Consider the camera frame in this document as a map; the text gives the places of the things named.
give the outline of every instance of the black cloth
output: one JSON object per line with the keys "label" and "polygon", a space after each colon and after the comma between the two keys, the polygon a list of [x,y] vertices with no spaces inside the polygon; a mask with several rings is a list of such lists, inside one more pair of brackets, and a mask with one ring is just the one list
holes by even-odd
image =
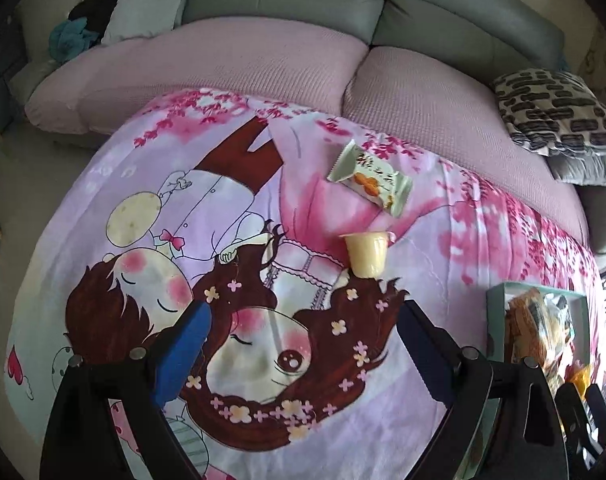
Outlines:
{"label": "black cloth", "polygon": [[68,20],[74,21],[78,18],[87,18],[86,30],[97,32],[99,40],[105,34],[110,17],[116,7],[118,0],[83,0],[70,10]]}

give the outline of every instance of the white pillow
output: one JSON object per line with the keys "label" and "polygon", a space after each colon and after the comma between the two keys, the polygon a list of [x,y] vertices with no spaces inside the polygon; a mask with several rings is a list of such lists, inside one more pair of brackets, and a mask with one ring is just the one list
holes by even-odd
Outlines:
{"label": "white pillow", "polygon": [[172,30],[184,1],[118,0],[101,43],[111,45],[128,38],[153,38]]}

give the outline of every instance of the plastic cup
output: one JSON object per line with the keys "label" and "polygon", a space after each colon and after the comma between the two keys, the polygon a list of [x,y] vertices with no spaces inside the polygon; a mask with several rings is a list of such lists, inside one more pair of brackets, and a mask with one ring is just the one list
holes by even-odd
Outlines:
{"label": "plastic cup", "polygon": [[358,278],[378,278],[385,269],[387,246],[393,241],[388,232],[341,235],[347,245],[350,267]]}

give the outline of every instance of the brown pants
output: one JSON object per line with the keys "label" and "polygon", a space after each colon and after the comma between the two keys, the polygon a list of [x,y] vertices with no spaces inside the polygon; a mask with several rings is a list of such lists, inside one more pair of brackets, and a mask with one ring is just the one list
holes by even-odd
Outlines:
{"label": "brown pants", "polygon": [[283,165],[273,140],[255,152],[247,151],[266,126],[267,122],[258,117],[250,119],[209,152],[194,169],[228,176],[257,194]]}

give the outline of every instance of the metal screw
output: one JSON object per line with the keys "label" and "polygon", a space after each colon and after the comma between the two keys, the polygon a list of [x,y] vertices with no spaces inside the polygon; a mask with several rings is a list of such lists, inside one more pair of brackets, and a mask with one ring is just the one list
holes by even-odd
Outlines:
{"label": "metal screw", "polygon": [[474,346],[464,346],[462,352],[465,359],[470,359],[471,361],[478,359],[478,350]]}
{"label": "metal screw", "polygon": [[533,370],[539,367],[537,360],[529,355],[523,360],[523,363],[526,365],[526,367],[532,368]]}
{"label": "metal screw", "polygon": [[78,368],[81,364],[83,364],[83,356],[80,356],[79,354],[74,354],[67,360],[67,365],[72,368]]}
{"label": "metal screw", "polygon": [[137,346],[129,351],[129,358],[134,359],[134,361],[138,361],[145,357],[146,354],[147,350],[145,350],[142,346]]}

